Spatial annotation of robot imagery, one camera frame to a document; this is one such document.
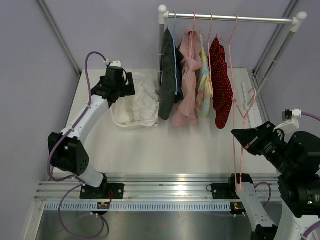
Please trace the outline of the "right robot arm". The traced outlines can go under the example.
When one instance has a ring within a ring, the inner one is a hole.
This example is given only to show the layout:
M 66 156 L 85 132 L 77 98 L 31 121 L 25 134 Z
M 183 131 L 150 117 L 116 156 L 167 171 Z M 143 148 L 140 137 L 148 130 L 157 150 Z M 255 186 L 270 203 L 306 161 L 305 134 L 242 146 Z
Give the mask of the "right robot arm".
M 240 198 L 249 218 L 252 240 L 309 240 L 320 228 L 320 139 L 297 131 L 285 142 L 285 132 L 266 122 L 256 128 L 233 129 L 232 135 L 253 156 L 263 156 L 279 172 L 282 212 L 278 225 L 271 220 L 250 181 L 235 174 L 227 185 Z

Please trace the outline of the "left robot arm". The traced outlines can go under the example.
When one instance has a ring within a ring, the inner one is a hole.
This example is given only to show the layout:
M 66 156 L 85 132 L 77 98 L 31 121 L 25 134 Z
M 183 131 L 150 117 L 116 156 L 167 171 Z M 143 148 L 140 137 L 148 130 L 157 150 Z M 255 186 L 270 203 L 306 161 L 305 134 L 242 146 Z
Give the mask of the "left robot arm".
M 108 178 L 90 165 L 86 139 L 98 120 L 120 98 L 135 95 L 133 74 L 119 66 L 108 66 L 105 75 L 89 91 L 88 102 L 69 126 L 48 137 L 50 167 L 70 173 L 86 193 L 98 199 L 107 196 Z

